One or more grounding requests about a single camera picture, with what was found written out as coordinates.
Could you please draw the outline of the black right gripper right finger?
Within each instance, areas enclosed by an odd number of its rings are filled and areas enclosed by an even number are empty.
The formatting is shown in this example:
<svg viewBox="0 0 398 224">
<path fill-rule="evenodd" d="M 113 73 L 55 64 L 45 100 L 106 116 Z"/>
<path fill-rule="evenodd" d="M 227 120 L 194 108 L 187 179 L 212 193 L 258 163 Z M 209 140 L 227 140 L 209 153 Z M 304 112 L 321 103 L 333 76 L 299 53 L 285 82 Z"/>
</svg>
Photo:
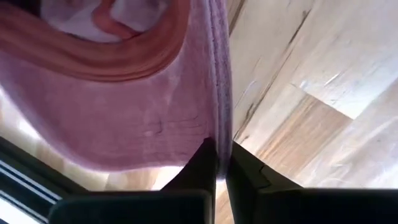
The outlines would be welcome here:
<svg viewBox="0 0 398 224">
<path fill-rule="evenodd" d="M 397 224 L 396 189 L 305 188 L 237 143 L 226 183 L 235 223 Z"/>
</svg>

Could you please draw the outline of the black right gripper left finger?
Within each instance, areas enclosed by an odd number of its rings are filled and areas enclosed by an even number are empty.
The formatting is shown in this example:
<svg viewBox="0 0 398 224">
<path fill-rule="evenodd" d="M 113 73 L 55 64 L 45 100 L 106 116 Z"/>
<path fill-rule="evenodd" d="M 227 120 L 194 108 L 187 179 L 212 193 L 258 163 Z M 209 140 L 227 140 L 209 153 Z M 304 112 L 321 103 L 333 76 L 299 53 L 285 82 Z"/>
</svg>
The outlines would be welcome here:
<svg viewBox="0 0 398 224">
<path fill-rule="evenodd" d="M 183 169 L 162 189 L 70 196 L 51 208 L 49 222 L 213 223 L 216 175 L 215 141 L 206 138 Z"/>
</svg>

